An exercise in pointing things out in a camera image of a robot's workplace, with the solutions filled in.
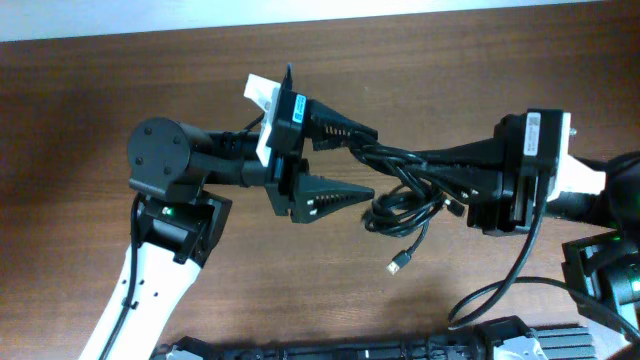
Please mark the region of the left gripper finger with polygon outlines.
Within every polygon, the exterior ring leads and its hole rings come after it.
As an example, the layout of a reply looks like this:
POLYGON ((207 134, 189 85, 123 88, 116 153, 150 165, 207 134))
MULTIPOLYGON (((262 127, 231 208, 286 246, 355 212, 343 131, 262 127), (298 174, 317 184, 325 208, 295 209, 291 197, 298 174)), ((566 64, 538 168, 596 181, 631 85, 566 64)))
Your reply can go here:
POLYGON ((345 207, 372 200, 369 187, 320 176, 300 175, 293 188, 293 223, 311 223, 345 207))
POLYGON ((378 131, 312 99, 305 110, 303 136, 311 140, 314 151, 324 151, 348 147, 359 139, 377 141, 378 131))

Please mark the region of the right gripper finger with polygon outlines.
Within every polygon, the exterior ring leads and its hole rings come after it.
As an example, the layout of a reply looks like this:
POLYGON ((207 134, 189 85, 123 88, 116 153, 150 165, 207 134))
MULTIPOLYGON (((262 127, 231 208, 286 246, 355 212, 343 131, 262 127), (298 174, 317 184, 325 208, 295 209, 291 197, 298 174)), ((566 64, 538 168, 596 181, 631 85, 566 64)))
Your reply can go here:
POLYGON ((412 171, 436 181, 446 191, 465 204, 489 202, 500 198, 503 174, 497 170, 471 166, 413 165, 412 171))
POLYGON ((418 151, 417 155, 432 164, 492 168, 504 162, 504 153, 505 141, 490 138, 453 148, 418 151))

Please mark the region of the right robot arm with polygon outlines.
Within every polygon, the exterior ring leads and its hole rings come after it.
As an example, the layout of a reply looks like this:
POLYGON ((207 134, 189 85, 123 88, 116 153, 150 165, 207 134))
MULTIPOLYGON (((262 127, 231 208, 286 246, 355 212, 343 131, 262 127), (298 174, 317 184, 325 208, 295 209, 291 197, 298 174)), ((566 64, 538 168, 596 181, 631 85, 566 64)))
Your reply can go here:
POLYGON ((527 240, 505 280, 520 274, 545 218, 601 228, 562 244, 564 285, 580 315, 639 337, 639 155, 608 162, 569 153, 571 115, 529 109, 507 115, 491 138, 420 153, 413 171, 468 208, 467 224, 488 236, 527 240))

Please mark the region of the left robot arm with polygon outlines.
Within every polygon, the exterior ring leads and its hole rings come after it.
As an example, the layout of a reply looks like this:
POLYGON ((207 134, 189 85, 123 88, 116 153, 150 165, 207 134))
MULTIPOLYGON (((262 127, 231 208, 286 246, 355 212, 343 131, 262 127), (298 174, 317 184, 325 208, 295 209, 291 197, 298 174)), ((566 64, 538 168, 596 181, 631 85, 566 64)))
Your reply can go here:
POLYGON ((374 140, 374 129, 296 92, 291 75, 279 82, 250 75, 244 94, 261 113, 241 131, 211 132, 154 117, 132 132, 131 242, 83 358, 150 357, 230 214, 231 201, 207 192, 207 185, 261 187, 276 215, 299 224, 373 197, 371 188, 312 175, 303 148, 374 140))

